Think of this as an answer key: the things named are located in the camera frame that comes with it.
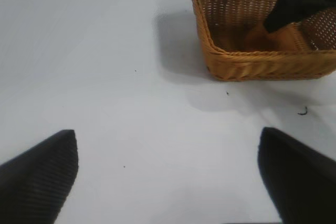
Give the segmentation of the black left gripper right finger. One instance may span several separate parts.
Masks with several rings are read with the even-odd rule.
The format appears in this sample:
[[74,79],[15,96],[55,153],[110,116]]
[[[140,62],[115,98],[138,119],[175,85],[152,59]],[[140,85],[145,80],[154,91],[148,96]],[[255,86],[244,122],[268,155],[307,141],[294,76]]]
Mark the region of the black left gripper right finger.
[[282,223],[335,223],[335,161],[273,127],[258,148],[263,183]]

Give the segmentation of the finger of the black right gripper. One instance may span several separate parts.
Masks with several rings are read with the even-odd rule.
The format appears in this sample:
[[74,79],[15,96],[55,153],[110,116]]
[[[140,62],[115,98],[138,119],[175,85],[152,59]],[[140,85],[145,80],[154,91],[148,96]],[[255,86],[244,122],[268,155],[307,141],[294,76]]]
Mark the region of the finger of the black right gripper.
[[277,0],[263,25],[268,33],[273,33],[330,7],[335,7],[335,0]]

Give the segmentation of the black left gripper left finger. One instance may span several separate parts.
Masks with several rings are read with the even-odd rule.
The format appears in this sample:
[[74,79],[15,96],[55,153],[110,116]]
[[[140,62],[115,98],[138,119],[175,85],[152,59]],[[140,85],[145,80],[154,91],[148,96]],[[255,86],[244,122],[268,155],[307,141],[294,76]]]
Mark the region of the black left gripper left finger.
[[79,168],[74,130],[61,130],[1,165],[1,223],[54,223]]

